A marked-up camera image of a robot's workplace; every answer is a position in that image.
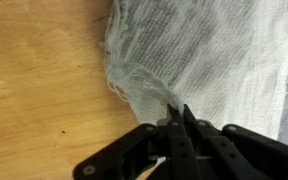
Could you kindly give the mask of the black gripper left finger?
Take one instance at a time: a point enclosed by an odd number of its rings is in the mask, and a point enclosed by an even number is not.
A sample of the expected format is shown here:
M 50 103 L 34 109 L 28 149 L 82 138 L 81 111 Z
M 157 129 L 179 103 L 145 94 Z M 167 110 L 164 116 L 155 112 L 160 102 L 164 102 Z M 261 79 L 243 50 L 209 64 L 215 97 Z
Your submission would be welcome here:
M 201 180 L 189 130 L 195 117 L 167 106 L 168 118 L 157 126 L 141 124 L 77 164 L 73 180 L 135 180 L 165 158 L 149 180 Z

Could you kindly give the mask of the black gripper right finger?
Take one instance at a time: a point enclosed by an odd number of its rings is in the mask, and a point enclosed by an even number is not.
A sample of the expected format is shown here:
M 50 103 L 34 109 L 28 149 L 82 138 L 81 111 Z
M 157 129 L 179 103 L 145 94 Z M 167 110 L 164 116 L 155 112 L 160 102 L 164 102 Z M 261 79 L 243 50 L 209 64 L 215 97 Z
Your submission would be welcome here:
M 288 145 L 238 125 L 221 130 L 184 106 L 201 180 L 288 180 Z

